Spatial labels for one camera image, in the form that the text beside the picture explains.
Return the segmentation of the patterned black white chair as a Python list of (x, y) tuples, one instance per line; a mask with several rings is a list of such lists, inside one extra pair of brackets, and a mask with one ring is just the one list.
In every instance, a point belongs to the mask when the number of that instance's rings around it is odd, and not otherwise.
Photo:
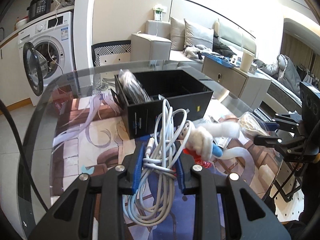
[(131, 55), (131, 41), (101, 42), (91, 46), (93, 66), (106, 66), (122, 62), (129, 62)]

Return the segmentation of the white front-load washing machine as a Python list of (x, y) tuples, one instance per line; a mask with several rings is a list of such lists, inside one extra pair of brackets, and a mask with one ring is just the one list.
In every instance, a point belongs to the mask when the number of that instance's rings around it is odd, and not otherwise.
[(20, 59), (34, 106), (51, 81), (76, 70), (72, 34), (71, 11), (40, 20), (18, 33)]

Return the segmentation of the white bowl on counter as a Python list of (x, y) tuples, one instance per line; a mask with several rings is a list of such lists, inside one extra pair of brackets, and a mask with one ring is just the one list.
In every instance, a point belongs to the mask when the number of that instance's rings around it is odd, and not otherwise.
[(16, 22), (15, 24), (15, 29), (20, 29), (22, 28), (23, 26), (25, 26), (26, 24), (28, 23), (28, 19), (27, 18), (23, 18), (21, 20), (19, 20), (18, 22)]

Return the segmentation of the adidas bag of white laces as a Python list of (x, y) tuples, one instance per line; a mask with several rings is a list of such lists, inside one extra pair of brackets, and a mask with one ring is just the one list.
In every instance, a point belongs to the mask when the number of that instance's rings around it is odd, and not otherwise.
[(118, 79), (127, 98), (134, 104), (150, 102), (151, 98), (132, 72), (120, 70)]

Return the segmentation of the red white packet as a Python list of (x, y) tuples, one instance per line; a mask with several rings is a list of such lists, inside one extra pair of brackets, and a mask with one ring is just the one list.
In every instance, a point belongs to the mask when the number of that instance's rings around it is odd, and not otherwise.
[(210, 168), (210, 167), (212, 167), (212, 164), (211, 164), (210, 162), (208, 162), (208, 161), (203, 161), (203, 160), (201, 159), (201, 157), (196, 154), (195, 151), (191, 151), (191, 150), (185, 148), (185, 149), (183, 150), (183, 153), (184, 153), (184, 154), (191, 155), (191, 156), (193, 157), (193, 159), (195, 160), (195, 164), (197, 164), (197, 165), (201, 165), (201, 166), (204, 167), (204, 168)]

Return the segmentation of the grey cushion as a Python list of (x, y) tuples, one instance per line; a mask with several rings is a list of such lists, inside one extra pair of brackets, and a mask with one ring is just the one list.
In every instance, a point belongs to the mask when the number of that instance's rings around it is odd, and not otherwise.
[(170, 18), (170, 39), (171, 39), (171, 49), (182, 51), (184, 48), (185, 39), (185, 23), (180, 22), (173, 17)]
[(201, 25), (193, 25), (189, 21), (184, 20), (185, 35), (184, 46), (204, 45), (207, 48), (213, 48), (214, 30), (203, 27)]

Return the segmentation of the white plush toy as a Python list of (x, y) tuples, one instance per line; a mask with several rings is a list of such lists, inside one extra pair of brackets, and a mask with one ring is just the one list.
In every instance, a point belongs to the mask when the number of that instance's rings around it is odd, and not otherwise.
[(240, 135), (240, 125), (236, 122), (205, 123), (199, 127), (188, 121), (183, 126), (178, 138), (185, 139), (185, 147), (196, 152), (203, 161), (210, 161), (213, 157), (221, 160), (242, 158), (252, 162), (252, 156), (242, 147), (234, 147), (223, 150), (214, 143), (214, 138), (237, 139)]

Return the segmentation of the black pressure cooker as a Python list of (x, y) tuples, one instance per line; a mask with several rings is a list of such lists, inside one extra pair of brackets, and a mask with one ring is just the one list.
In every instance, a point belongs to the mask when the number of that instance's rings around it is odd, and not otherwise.
[(32, 0), (27, 7), (29, 21), (50, 13), (54, 0)]

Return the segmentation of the white wall socket charger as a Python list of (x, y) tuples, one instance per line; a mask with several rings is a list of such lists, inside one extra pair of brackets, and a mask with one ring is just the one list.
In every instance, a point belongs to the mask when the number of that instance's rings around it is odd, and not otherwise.
[(167, 13), (167, 7), (162, 5), (155, 5), (153, 7), (153, 19), (155, 21), (163, 21), (163, 14)]

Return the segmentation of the beige side cabinet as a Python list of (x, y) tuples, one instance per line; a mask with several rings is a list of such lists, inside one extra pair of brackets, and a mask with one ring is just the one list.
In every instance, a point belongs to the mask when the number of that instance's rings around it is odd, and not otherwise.
[(260, 106), (271, 84), (271, 80), (263, 74), (245, 73), (236, 67), (228, 68), (208, 57), (204, 58), (202, 72), (251, 109)]

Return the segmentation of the black open storage box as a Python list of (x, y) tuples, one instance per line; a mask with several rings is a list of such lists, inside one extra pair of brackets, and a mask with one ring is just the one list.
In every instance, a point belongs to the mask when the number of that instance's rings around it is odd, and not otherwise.
[(116, 91), (112, 96), (121, 109), (121, 117), (130, 139), (154, 132), (157, 117), (162, 113), (163, 96), (173, 110), (188, 110), (187, 119), (203, 118), (213, 90), (182, 69), (138, 72), (134, 76), (151, 98), (150, 102), (134, 103), (123, 90), (119, 75), (114, 76)]

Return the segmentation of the clear zip bag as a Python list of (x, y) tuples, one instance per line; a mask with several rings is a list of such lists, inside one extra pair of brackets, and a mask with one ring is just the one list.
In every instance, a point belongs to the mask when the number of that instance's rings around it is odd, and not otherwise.
[(245, 112), (238, 120), (242, 133), (255, 137), (256, 135), (269, 136), (269, 134), (260, 126), (254, 115)]

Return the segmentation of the beige sofa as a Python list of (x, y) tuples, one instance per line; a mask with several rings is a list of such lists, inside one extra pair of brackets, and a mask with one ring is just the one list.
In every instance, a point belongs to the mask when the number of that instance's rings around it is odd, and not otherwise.
[[(204, 53), (211, 53), (224, 59), (242, 58), (243, 52), (254, 53), (255, 43), (249, 37), (219, 21), (215, 22), (213, 48), (204, 45), (187, 46), (182, 51), (171, 49), (170, 22), (148, 20), (144, 33), (131, 35), (131, 61), (168, 60), (174, 54), (179, 53), (191, 61), (203, 62)], [(254, 58), (253, 64), (260, 66), (263, 61)]]

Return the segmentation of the white cylinder cup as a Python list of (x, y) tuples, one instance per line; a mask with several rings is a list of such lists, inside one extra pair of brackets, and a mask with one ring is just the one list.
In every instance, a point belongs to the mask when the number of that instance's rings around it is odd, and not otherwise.
[(254, 59), (254, 55), (251, 52), (243, 52), (241, 64), (240, 64), (240, 70), (247, 73), (252, 65)]

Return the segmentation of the grey cushion left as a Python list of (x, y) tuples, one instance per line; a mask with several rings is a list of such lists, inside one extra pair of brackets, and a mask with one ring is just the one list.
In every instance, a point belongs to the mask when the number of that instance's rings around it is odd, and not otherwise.
[(182, 51), (184, 48), (185, 39), (185, 23), (180, 22), (173, 17), (170, 18), (170, 39), (171, 39), (171, 49)]

